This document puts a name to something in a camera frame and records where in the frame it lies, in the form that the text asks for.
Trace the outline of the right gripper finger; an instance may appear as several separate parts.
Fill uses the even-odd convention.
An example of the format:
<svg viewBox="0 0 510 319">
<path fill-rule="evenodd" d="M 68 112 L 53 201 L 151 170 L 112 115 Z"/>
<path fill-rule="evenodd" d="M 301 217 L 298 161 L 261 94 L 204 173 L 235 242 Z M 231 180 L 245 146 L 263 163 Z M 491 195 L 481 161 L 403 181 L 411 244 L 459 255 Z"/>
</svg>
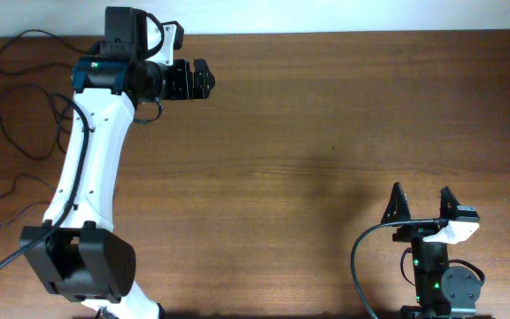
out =
<svg viewBox="0 0 510 319">
<path fill-rule="evenodd" d="M 382 215 L 381 224 L 411 220 L 406 194 L 400 182 L 392 186 L 389 203 Z"/>
<path fill-rule="evenodd" d="M 443 220 L 455 221 L 459 216 L 459 201 L 453 195 L 451 189 L 445 186 L 440 191 L 440 209 L 439 218 Z"/>
</svg>

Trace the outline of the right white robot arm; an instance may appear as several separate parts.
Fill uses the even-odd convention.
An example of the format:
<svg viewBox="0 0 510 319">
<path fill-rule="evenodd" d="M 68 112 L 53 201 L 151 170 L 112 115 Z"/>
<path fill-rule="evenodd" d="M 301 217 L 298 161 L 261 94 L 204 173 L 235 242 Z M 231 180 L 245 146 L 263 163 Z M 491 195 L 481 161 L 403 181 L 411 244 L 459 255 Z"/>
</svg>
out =
<svg viewBox="0 0 510 319">
<path fill-rule="evenodd" d="M 479 229 L 480 217 L 472 206 L 463 206 L 451 190 L 440 191 L 439 217 L 411 218 L 407 197 L 399 182 L 392 186 L 381 219 L 397 230 L 395 242 L 408 243 L 413 259 L 413 285 L 418 305 L 403 306 L 401 318 L 467 318 L 476 313 L 475 303 L 484 284 L 484 273 L 464 260 L 451 260 L 448 246 L 468 240 Z"/>
</svg>

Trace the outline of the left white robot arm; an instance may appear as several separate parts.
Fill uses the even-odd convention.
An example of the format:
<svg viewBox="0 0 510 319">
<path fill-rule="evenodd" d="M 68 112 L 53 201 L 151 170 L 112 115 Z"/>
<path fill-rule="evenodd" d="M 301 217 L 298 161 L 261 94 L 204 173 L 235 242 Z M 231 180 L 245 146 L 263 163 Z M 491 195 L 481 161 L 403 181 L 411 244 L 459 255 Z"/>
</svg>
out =
<svg viewBox="0 0 510 319">
<path fill-rule="evenodd" d="M 108 7 L 105 35 L 72 71 L 73 126 L 57 190 L 42 224 L 20 235 L 47 292 L 112 318 L 161 318 L 135 280 L 134 248 L 113 231 L 121 150 L 141 103 L 206 99 L 215 79 L 205 60 L 176 59 L 183 27 L 131 7 Z"/>
</svg>

